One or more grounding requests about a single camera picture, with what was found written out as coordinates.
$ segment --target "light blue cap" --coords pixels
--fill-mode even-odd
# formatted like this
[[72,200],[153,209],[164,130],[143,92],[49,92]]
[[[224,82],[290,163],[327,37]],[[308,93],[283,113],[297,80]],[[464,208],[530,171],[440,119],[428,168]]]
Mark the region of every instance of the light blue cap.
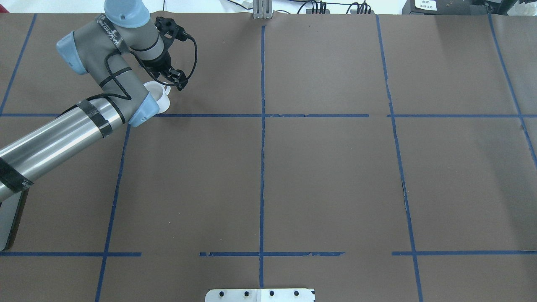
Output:
[[143,100],[142,105],[134,112],[133,117],[130,119],[129,124],[133,127],[140,126],[146,120],[152,118],[158,113],[159,107],[157,101],[150,93],[147,93],[146,98]]
[[87,74],[88,72],[82,65],[78,51],[75,45],[75,32],[68,33],[60,41],[56,43],[56,50],[62,56],[63,60],[71,66],[71,68],[79,75]]
[[150,19],[142,0],[106,0],[104,12],[112,23],[126,28],[143,26]]

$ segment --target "white label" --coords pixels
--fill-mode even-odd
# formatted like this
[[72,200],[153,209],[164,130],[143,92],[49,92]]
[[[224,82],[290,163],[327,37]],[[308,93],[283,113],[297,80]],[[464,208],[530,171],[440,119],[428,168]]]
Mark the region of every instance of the white label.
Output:
[[414,4],[417,9],[435,11],[436,10],[436,1],[435,0],[414,0]]

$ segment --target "silver metal tube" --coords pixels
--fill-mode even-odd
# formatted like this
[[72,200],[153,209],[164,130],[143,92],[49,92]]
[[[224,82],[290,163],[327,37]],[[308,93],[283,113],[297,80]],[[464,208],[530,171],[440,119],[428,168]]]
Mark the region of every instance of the silver metal tube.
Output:
[[[113,130],[121,127],[121,117],[106,99],[95,99],[91,103],[108,120]],[[1,149],[0,157],[21,175],[35,182],[101,138],[99,128],[76,107]],[[14,193],[0,183],[0,202]]]

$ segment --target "white mug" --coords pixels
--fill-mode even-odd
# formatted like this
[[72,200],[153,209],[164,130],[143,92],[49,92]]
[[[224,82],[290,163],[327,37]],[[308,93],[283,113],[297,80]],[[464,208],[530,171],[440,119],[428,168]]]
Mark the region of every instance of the white mug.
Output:
[[171,86],[165,86],[155,81],[147,82],[144,86],[155,101],[157,101],[158,113],[168,110],[170,107],[170,98],[168,97],[168,94],[170,93]]

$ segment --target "black band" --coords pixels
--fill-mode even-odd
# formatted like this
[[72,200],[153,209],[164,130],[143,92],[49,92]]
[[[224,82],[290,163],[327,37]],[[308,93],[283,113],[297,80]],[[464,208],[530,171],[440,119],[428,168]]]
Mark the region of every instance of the black band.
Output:
[[0,181],[14,193],[24,191],[33,185],[33,182],[15,170],[0,157]]
[[76,106],[82,109],[82,111],[84,111],[84,113],[86,113],[86,115],[91,119],[91,121],[93,121],[95,126],[99,128],[99,131],[103,135],[103,138],[109,136],[112,133],[113,130],[110,123],[103,117],[101,112],[97,110],[97,108],[95,108],[95,106],[93,106],[93,104],[91,104],[87,99],[80,101],[78,104],[76,104]]
[[121,110],[119,110],[119,107],[115,104],[115,102],[110,97],[104,97],[112,107],[114,107],[115,111],[118,113],[119,117],[121,118],[121,122],[123,125],[126,123],[125,117],[123,116],[123,113],[121,113]]
[[102,88],[104,85],[106,85],[106,83],[110,82],[113,78],[119,76],[122,73],[126,73],[129,70],[132,70],[132,68],[131,67],[125,67],[123,69],[120,69],[120,70],[116,71],[115,73],[112,73],[112,75],[109,75],[106,79],[104,79],[102,82],[99,83],[99,87]]
[[157,40],[155,41],[155,43],[153,43],[153,45],[149,46],[148,48],[144,48],[144,49],[136,49],[136,48],[133,48],[134,51],[137,51],[137,52],[146,52],[148,50],[150,50],[151,48],[155,47],[155,45],[157,45],[158,43],[158,35],[157,35]]
[[114,43],[115,47],[122,53],[126,54],[129,52],[129,47],[127,43],[123,40],[123,37],[119,34],[118,30],[115,29],[114,24],[108,20],[105,14],[100,14],[95,18],[97,24],[99,24],[106,35],[110,38],[110,41]]

